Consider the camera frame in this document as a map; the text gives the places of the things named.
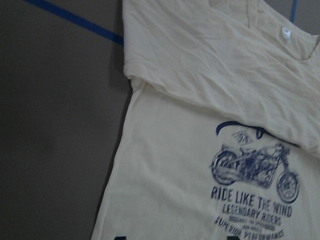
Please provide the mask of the cream long-sleeve graphic shirt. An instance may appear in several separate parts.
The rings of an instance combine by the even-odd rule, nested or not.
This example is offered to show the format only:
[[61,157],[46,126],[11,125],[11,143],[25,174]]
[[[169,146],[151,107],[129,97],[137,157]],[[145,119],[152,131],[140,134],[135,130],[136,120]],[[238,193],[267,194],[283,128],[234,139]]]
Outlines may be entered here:
[[317,240],[320,37],[263,0],[125,0],[132,97],[94,240]]

